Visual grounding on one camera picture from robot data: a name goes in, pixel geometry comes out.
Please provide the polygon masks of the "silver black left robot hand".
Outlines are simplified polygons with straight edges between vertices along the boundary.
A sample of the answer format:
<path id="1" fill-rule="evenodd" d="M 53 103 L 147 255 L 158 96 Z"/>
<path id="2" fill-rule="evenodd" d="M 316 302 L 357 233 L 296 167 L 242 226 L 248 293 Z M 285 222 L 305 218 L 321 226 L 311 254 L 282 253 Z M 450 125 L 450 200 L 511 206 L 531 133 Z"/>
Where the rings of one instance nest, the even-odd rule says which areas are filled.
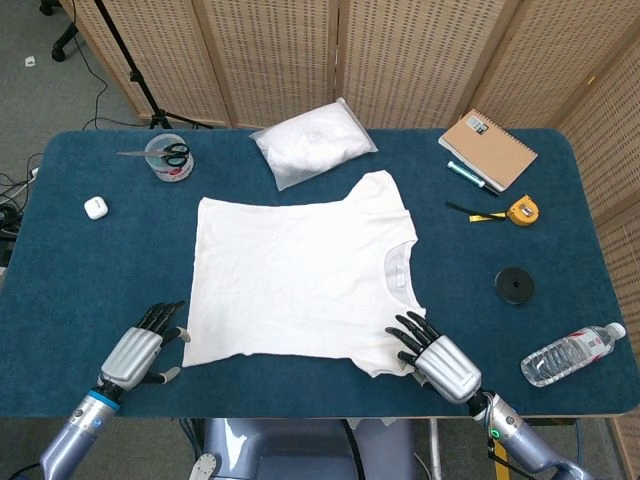
<path id="1" fill-rule="evenodd" d="M 170 321 L 183 307 L 184 300 L 152 305 L 137 324 L 130 327 L 103 362 L 97 385 L 103 390 L 131 391 L 141 383 L 167 384 L 181 373 L 174 366 L 161 373 L 151 366 L 162 349 L 174 340 L 191 341 L 187 330 L 170 328 Z"/>

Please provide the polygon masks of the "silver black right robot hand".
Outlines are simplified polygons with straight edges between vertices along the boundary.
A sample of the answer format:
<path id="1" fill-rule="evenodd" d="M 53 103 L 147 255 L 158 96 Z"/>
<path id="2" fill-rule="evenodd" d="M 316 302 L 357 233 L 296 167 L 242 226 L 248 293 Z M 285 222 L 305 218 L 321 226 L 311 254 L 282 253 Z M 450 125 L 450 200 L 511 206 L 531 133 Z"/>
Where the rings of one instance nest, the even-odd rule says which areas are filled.
<path id="1" fill-rule="evenodd" d="M 398 359 L 413 367 L 444 399 L 452 404 L 470 401 L 481 390 L 481 372 L 463 351 L 428 320 L 413 311 L 396 315 L 402 326 L 385 332 L 405 347 Z"/>

